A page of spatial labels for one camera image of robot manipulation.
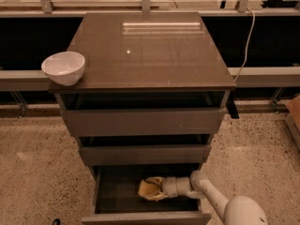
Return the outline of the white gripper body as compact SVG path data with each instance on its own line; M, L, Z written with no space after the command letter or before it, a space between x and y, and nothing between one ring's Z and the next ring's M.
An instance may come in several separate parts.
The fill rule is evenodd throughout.
M188 177L166 177L163 179L161 189L167 198L186 196L195 199L195 193Z

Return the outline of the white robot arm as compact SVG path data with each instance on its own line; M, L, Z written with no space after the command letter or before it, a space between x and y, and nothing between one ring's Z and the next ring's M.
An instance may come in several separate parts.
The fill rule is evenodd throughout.
M248 196L226 198L201 171L186 177L154 176L143 179L138 194L147 201L185 196L200 199L204 196L224 225L269 225L260 205Z

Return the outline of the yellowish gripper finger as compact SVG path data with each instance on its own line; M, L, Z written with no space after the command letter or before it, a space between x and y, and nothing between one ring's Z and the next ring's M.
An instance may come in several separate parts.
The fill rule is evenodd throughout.
M158 201L166 199L167 195L162 193L162 192L159 192L159 193L153 193L153 194L150 194L150 195L146 195L144 198L147 201L158 202Z
M148 177L145 179L145 182L148 184L155 184L158 186L161 186L163 183L164 178L160 176L155 176L155 177Z

